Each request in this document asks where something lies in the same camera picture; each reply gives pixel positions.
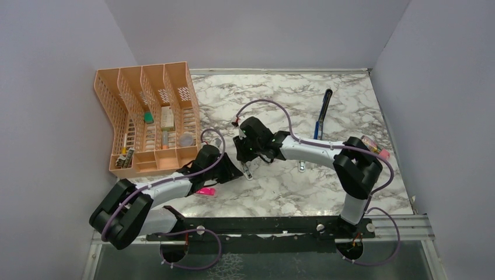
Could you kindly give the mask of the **white eraser block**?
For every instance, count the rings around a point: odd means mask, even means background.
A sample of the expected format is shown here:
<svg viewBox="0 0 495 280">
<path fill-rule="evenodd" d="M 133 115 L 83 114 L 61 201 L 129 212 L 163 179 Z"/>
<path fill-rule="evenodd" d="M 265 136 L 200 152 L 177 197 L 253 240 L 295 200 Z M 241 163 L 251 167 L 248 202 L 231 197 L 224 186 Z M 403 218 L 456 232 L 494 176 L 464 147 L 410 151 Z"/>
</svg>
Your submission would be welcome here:
<svg viewBox="0 0 495 280">
<path fill-rule="evenodd" d="M 242 171 L 243 171 L 243 174 L 246 177 L 246 179 L 247 180 L 253 180 L 253 174 L 250 171 L 249 166 L 246 163 L 242 163 L 242 162 L 240 163 L 240 165 L 242 167 Z"/>
</svg>

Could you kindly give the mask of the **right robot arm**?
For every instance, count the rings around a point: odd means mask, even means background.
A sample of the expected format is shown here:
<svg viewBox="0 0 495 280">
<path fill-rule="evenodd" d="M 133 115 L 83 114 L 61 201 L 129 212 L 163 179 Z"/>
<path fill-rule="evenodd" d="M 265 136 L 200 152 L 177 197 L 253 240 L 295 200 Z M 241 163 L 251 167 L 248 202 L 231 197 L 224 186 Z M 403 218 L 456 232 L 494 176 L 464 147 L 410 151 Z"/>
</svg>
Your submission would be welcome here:
<svg viewBox="0 0 495 280">
<path fill-rule="evenodd" d="M 344 237 L 351 237 L 360 230 L 369 196 L 383 170 L 379 159 L 360 139 L 350 137 L 344 142 L 296 140 L 288 131 L 271 132 L 256 117 L 249 117 L 242 123 L 234 120 L 232 125 L 239 131 L 233 142 L 236 158 L 243 164 L 255 158 L 267 162 L 299 160 L 334 170 L 346 192 L 344 207 L 336 223 L 337 231 Z"/>
</svg>

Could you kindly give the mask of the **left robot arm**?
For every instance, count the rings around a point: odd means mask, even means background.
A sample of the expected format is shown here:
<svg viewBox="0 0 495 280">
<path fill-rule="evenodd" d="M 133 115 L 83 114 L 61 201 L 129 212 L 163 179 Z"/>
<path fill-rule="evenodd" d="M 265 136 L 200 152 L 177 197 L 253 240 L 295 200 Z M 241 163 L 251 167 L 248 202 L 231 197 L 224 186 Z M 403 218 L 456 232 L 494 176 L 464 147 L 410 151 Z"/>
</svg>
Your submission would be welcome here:
<svg viewBox="0 0 495 280">
<path fill-rule="evenodd" d="M 193 195 L 208 181 L 223 184 L 242 175 L 226 153 L 204 145 L 194 160 L 169 176 L 142 184 L 119 180 L 91 214 L 89 224 L 118 250 L 141 235 L 163 233 L 174 240 L 183 234 L 183 223 L 167 209 L 152 208 Z"/>
</svg>

